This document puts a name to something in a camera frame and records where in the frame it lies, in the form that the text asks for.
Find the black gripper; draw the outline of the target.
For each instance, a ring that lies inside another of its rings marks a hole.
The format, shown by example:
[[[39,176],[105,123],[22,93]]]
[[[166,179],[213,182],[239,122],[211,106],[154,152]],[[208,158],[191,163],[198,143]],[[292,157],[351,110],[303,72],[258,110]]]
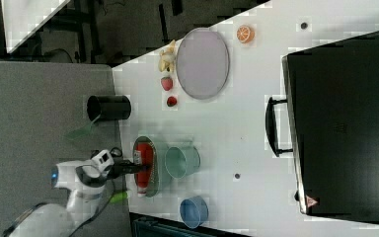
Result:
[[[136,165],[129,160],[116,160],[108,172],[107,178],[109,180],[116,179],[119,176],[126,174],[137,174],[140,172],[146,172],[151,169],[150,165]]]

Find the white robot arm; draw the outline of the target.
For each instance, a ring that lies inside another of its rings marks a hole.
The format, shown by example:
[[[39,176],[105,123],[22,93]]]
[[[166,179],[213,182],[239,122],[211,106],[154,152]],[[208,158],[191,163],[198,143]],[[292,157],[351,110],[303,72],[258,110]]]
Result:
[[[3,237],[70,237],[97,215],[107,180],[150,168],[126,160],[116,162],[107,149],[88,160],[58,163],[51,170],[51,186],[69,191],[66,205],[35,205],[20,215]]]

